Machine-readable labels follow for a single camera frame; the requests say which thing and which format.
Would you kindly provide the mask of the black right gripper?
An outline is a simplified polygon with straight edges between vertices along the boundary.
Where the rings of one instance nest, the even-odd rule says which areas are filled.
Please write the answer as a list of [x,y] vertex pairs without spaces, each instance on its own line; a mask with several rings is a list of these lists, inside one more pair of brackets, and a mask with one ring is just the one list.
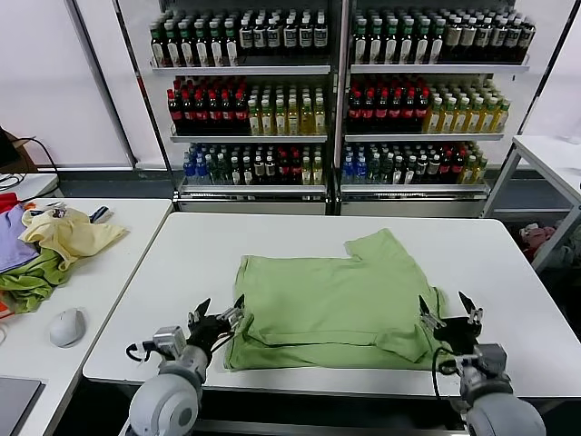
[[420,318],[433,330],[435,339],[447,343],[455,354],[472,354],[482,331],[483,309],[477,307],[463,292],[459,292],[458,296],[468,317],[452,317],[440,320],[430,312],[427,303],[420,295]]

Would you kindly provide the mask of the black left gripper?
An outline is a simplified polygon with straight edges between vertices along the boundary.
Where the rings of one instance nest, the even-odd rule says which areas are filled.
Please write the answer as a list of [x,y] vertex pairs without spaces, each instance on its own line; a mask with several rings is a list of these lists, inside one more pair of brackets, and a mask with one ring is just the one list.
[[214,344],[222,335],[235,332],[243,319],[244,302],[245,296],[242,294],[230,309],[220,315],[220,319],[217,315],[205,316],[211,303],[210,298],[201,302],[193,312],[188,313],[190,336],[186,340],[187,344],[200,348],[211,359]]

